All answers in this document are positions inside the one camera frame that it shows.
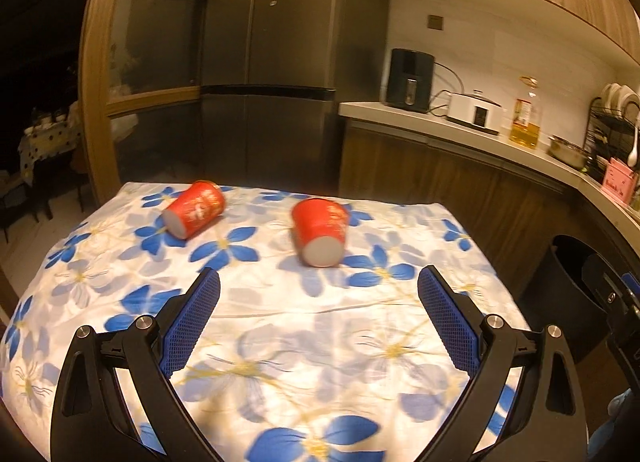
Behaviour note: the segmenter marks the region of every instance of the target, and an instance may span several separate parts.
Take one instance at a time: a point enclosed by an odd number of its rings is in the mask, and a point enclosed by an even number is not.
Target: cooking oil bottle
[[[513,122],[509,138],[513,142],[535,150],[542,123],[542,106],[536,92],[538,81],[529,76],[522,76],[520,81],[522,86],[513,109]]]

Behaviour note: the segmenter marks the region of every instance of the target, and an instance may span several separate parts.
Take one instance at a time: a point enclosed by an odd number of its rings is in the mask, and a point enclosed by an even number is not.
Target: white spoon
[[[634,148],[629,153],[626,165],[633,168],[638,162],[638,118],[636,118],[636,127],[634,128]]]

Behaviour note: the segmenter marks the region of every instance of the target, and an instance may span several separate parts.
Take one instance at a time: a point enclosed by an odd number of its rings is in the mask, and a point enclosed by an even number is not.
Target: blue mesh finger pad
[[[168,379],[183,369],[220,298],[220,277],[209,271],[169,327],[162,343],[160,369]]]
[[[425,267],[418,277],[418,296],[444,343],[453,365],[475,376],[480,366],[478,336],[433,273]]]
[[[622,275],[622,281],[625,282],[625,285],[631,289],[636,296],[640,296],[640,283],[636,280],[636,277],[632,275],[630,272]]]

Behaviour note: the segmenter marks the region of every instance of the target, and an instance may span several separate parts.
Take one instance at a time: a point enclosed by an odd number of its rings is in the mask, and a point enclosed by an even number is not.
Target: power cord
[[[460,79],[460,76],[459,76],[458,74],[456,74],[456,73],[455,73],[452,69],[450,69],[449,67],[444,66],[442,63],[438,63],[438,62],[436,62],[436,65],[441,66],[442,68],[444,68],[444,69],[448,70],[449,72],[451,72],[451,73],[456,77],[456,79],[457,79],[457,80],[458,80],[458,82],[460,83],[460,89],[462,90],[462,92],[460,92],[460,93],[461,93],[461,94],[464,94],[464,93],[465,93],[465,84],[462,82],[462,79]]]
[[[434,95],[434,96],[432,96],[432,97],[431,97],[431,100],[429,101],[429,106],[431,106],[431,103],[433,103],[433,100],[434,100],[436,97],[438,97],[440,94],[443,94],[444,92],[446,92],[446,93],[447,93],[447,94],[449,94],[449,95],[452,95],[452,93],[451,93],[449,90],[442,89],[442,90],[441,90],[440,92],[438,92],[436,95]],[[447,117],[447,115],[446,115],[446,114],[438,115],[438,114],[434,114],[434,113],[433,113],[433,111],[434,111],[434,110],[437,110],[438,108],[444,108],[445,106],[449,106],[449,105],[434,106],[433,108],[430,108],[430,109],[427,111],[427,114],[431,114],[431,115],[432,115],[432,116],[434,116],[434,117]]]

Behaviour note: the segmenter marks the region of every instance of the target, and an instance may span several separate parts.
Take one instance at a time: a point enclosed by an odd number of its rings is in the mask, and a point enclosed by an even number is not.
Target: polka dot tablecloth
[[[33,185],[33,166],[39,160],[69,152],[76,148],[80,127],[67,121],[55,122],[49,128],[34,128],[20,140],[20,174],[28,185]]]

